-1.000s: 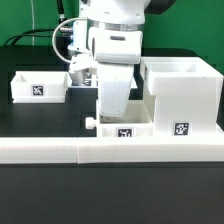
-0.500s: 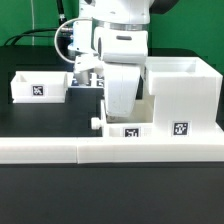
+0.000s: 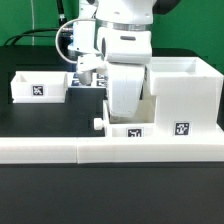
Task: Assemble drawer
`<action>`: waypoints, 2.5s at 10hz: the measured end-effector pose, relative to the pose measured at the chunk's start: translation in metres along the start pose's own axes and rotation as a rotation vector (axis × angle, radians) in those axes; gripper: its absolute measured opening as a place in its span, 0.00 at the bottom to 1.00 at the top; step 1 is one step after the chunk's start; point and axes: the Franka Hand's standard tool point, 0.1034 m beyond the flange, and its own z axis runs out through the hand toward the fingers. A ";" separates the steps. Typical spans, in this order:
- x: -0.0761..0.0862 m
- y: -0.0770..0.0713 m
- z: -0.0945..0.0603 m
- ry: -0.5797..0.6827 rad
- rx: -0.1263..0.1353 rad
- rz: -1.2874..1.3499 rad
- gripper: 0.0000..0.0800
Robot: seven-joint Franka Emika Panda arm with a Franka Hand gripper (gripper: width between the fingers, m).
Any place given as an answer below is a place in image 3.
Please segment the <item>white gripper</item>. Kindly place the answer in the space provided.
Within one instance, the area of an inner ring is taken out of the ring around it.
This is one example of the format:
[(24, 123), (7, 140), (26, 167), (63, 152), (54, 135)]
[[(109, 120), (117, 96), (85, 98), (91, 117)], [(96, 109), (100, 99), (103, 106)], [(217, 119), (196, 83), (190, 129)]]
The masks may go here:
[(138, 108), (144, 73), (144, 65), (107, 64), (107, 97), (112, 116), (134, 116)]

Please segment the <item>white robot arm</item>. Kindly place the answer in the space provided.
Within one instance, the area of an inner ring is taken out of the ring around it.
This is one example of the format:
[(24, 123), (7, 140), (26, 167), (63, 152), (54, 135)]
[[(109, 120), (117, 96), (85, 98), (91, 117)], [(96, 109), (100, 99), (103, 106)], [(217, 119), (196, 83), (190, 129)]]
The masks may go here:
[(78, 53), (76, 71), (82, 84), (97, 72), (107, 77), (109, 113), (135, 114), (146, 66), (152, 57), (155, 14), (165, 15), (181, 0), (85, 0), (88, 12), (73, 22)]

